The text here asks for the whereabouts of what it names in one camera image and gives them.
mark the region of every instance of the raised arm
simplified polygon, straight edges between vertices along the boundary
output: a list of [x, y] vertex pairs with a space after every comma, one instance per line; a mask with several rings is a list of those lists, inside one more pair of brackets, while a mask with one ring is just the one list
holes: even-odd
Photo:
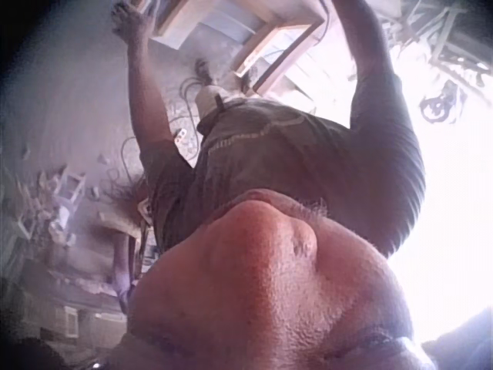
[[358, 77], [392, 70], [381, 24], [365, 0], [332, 0], [356, 61]]
[[148, 54], [158, 8], [159, 0], [153, 0], [149, 11], [140, 14], [133, 6], [119, 2], [112, 13], [115, 33], [128, 45], [130, 115], [141, 150], [159, 141], [173, 141], [166, 106], [153, 78]]

